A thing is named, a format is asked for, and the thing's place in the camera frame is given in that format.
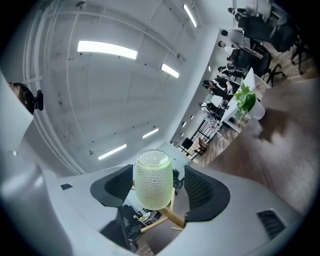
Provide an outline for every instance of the wooden floor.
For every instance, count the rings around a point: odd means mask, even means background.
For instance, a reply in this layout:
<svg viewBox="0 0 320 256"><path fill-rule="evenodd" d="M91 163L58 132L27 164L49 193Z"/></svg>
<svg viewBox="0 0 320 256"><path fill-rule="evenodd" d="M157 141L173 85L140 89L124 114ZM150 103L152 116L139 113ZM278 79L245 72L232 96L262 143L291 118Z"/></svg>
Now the wooden floor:
<svg viewBox="0 0 320 256"><path fill-rule="evenodd" d="M139 247L135 254L141 256L155 256L152 250L150 249L149 245L144 240L143 236L144 235L142 235L142 237L136 241Z"/></svg>
<svg viewBox="0 0 320 256"><path fill-rule="evenodd" d="M301 69L304 74L300 75L298 70L298 57L294 59L296 65L292 65L290 60L294 51L293 47L288 52L277 52L269 43L264 43L263 45L272 55L270 68L272 69L276 66L276 64L280 64L280 70L285 73L285 77L277 75L274 78L274 86L286 86L291 82L298 82L319 77L319 73L313 58L308 57L306 53L302 55L302 60L304 61L302 63ZM202 156L197 155L197 157L195 157L193 162L196 166L205 167L208 163L213 161L221 152L223 152L238 135L238 133L233 129L227 129L226 127L222 127L220 133L222 134L222 137L218 137L218 135L215 135L208 144L208 148L205 154L203 154Z"/></svg>

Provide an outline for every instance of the fluorescent light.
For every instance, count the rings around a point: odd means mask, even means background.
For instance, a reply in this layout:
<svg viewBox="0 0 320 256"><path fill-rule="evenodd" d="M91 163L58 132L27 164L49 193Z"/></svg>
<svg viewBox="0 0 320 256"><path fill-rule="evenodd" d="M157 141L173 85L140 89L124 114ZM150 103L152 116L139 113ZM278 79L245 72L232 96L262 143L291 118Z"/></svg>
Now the fluorescent light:
<svg viewBox="0 0 320 256"><path fill-rule="evenodd" d="M142 136L142 139L144 139L144 138L146 138L146 137L148 137L148 136L150 136L150 135L152 135L152 134L155 134L157 131L159 131L159 128L157 128L157 129L155 129L155 130L153 130L153 131L150 131L149 133L143 135L143 136Z"/></svg>
<svg viewBox="0 0 320 256"><path fill-rule="evenodd" d="M192 16L191 12L189 11L188 7L185 4L183 5L183 9L185 10L186 14L188 14L193 26L196 28L197 23L195 21L195 18Z"/></svg>
<svg viewBox="0 0 320 256"><path fill-rule="evenodd" d="M168 74L170 74L171 76L174 76L175 78L179 77L179 73L177 71L175 71L174 69L172 69L171 67L169 67L168 65L166 65L164 63L162 63L161 69L164 72L167 72Z"/></svg>
<svg viewBox="0 0 320 256"><path fill-rule="evenodd" d="M118 56L127 57L130 59L136 59L138 52L120 45L115 45L106 42L96 41L79 41L78 52L91 52L91 53L103 53L113 54Z"/></svg>
<svg viewBox="0 0 320 256"><path fill-rule="evenodd" d="M98 159L99 160L104 159L104 158L106 158L106 157L108 157L108 156L110 156L110 155L112 155L112 154L114 154L114 153L116 153L116 152L118 152L120 150L123 150L126 146L127 146L127 144L124 144L124 145L122 145L120 147L117 147L116 149L111 150L108 153L105 153L103 155L98 156Z"/></svg>

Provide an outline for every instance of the textured glass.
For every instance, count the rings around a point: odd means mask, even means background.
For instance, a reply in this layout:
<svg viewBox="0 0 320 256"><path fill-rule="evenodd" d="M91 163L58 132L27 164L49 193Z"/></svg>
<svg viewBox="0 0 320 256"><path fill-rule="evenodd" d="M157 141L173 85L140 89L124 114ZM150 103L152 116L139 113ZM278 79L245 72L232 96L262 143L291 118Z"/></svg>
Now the textured glass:
<svg viewBox="0 0 320 256"><path fill-rule="evenodd" d="M170 156L160 149L141 152L136 161L135 194L148 210L166 207L171 200L173 172Z"/></svg>

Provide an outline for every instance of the person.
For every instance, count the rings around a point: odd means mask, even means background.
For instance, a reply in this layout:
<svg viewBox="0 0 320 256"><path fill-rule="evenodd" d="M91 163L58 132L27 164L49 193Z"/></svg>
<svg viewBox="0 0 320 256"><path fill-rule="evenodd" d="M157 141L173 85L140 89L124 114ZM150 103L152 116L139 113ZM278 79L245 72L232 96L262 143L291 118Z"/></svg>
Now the person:
<svg viewBox="0 0 320 256"><path fill-rule="evenodd" d="M229 95L234 95L240 87L238 83L219 75L213 80L216 81L221 88L226 88Z"/></svg>
<svg viewBox="0 0 320 256"><path fill-rule="evenodd" d="M235 65L235 61L231 58L231 56L226 58L226 61L228 62L229 66L234 66Z"/></svg>
<svg viewBox="0 0 320 256"><path fill-rule="evenodd" d="M220 66L220 67L218 67L218 71L221 74L224 74L224 75L227 75L227 76L234 76L234 77L243 78L243 79L246 77L243 73L235 70L235 68L231 67L230 65L228 65L228 66Z"/></svg>
<svg viewBox="0 0 320 256"><path fill-rule="evenodd" d="M230 43L236 48L248 48L251 50L255 50L261 55L264 55L265 53L269 53L268 50L261 45L259 42L257 42L254 39L245 37L244 31L241 28L233 28L230 29L229 32L226 30L221 31L221 35L228 37L228 40Z"/></svg>
<svg viewBox="0 0 320 256"><path fill-rule="evenodd" d="M231 47L231 46L226 46L226 44L225 44L224 42L222 42L222 41L219 41L219 42L218 42L218 46L220 46L221 48L223 48L223 49L225 50L225 52L226 52L227 54L229 54L229 55L231 55L232 52L233 52L234 50L236 50L236 48L233 48L233 47Z"/></svg>
<svg viewBox="0 0 320 256"><path fill-rule="evenodd" d="M203 80L202 86L208 89L212 95L220 96L226 101L230 101L233 97L233 88L230 83L222 83L222 86L219 87L213 81Z"/></svg>
<svg viewBox="0 0 320 256"><path fill-rule="evenodd" d="M247 17L248 15L250 15L249 10L245 9L245 8L228 8L228 12L231 13L234 17L236 17L236 15L239 15L241 17Z"/></svg>
<svg viewBox="0 0 320 256"><path fill-rule="evenodd" d="M206 114L211 114L215 119L221 121L225 110L222 108L216 107L212 102L205 101L199 103L200 110Z"/></svg>

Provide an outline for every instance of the railing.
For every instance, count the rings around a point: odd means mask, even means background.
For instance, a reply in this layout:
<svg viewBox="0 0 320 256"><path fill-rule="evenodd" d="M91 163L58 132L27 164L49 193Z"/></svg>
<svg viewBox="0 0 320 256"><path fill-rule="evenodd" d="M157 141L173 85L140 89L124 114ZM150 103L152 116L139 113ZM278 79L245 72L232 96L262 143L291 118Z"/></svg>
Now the railing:
<svg viewBox="0 0 320 256"><path fill-rule="evenodd" d="M213 125L218 128L222 124L220 123L220 121L215 120L215 123ZM197 131L193 134L191 140L195 142L198 139L201 139L205 144L208 144L209 141L215 136L216 133L217 131L209 128L209 122L207 120L203 120L202 123L199 125ZM179 145L178 148L181 149L181 152L191 160L193 160L199 153L198 151L195 151L195 150L193 152L190 152L189 149L185 149L181 145Z"/></svg>

